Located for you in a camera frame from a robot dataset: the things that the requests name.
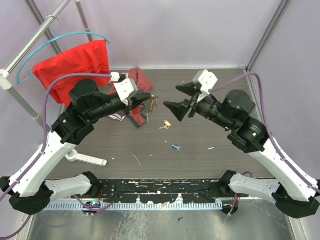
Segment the metal key organizer red handle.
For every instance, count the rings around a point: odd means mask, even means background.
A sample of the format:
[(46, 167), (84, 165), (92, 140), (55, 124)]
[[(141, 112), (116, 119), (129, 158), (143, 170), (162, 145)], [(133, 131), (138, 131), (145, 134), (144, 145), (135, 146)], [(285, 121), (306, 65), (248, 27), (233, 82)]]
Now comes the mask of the metal key organizer red handle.
[[(157, 101), (159, 98), (155, 95), (152, 95), (152, 98), (154, 98), (154, 109), (155, 109), (157, 107)], [(154, 109), (153, 111), (150, 111), (151, 99), (147, 100), (145, 103), (140, 105), (140, 113), (138, 115), (129, 116), (129, 119), (137, 128), (140, 128), (144, 124), (148, 124), (150, 122), (150, 115), (154, 111)]]

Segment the yellow tag key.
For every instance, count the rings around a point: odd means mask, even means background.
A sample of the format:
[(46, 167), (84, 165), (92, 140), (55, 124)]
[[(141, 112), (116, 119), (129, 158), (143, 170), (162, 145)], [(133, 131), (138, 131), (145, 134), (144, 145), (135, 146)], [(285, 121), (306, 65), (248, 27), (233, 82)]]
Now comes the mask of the yellow tag key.
[(154, 105), (155, 105), (155, 99), (152, 98), (151, 101), (150, 101), (150, 111), (152, 112), (153, 109), (154, 109)]
[(162, 129), (167, 130), (172, 126), (172, 124), (168, 120), (164, 120), (163, 123), (164, 123), (164, 126), (160, 127), (159, 128), (160, 130), (162, 130)]

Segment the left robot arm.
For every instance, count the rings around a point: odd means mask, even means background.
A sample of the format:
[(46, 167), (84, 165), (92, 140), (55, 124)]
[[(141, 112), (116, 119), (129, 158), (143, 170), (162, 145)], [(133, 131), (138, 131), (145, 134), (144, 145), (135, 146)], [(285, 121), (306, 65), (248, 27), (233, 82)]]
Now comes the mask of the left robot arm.
[(151, 99), (149, 92), (138, 89), (134, 80), (126, 78), (115, 84), (110, 95), (99, 91), (92, 79), (82, 79), (69, 92), (71, 103), (54, 122), (50, 132), (44, 133), (41, 149), (11, 177), (1, 177), (1, 190), (10, 195), (9, 203), (16, 211), (35, 215), (50, 202), (74, 195), (95, 198), (102, 188), (101, 182), (90, 171), (62, 179), (47, 177), (57, 164), (76, 148), (100, 119), (125, 111), (129, 113)]

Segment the blue tag key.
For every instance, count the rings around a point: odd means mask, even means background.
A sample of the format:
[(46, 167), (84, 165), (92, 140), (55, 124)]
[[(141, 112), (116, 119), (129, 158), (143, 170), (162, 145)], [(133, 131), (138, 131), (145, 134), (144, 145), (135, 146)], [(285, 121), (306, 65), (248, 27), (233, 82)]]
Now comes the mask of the blue tag key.
[(173, 148), (174, 150), (176, 150), (176, 151), (179, 151), (179, 152), (181, 152), (181, 151), (183, 150), (183, 147), (181, 147), (181, 146), (179, 146), (179, 145), (175, 145), (175, 144), (172, 145), (172, 148)]

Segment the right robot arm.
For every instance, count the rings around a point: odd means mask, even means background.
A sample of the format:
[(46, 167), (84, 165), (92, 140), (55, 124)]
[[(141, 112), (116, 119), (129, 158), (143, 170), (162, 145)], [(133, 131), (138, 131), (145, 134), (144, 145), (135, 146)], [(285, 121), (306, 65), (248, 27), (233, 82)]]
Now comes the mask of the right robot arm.
[(163, 104), (179, 121), (185, 116), (192, 118), (199, 114), (224, 128), (230, 132), (227, 138), (237, 149), (256, 159), (275, 177), (261, 180), (228, 170), (219, 180), (219, 191), (223, 196), (246, 194), (257, 197), (274, 204), (294, 219), (317, 213), (320, 182), (300, 168), (294, 171), (295, 163), (289, 158), (281, 158), (282, 152), (273, 146), (265, 125), (250, 116), (256, 105), (245, 91), (231, 90), (224, 101), (219, 102), (212, 94), (198, 100), (200, 95), (194, 83), (178, 85), (176, 89), (191, 99)]

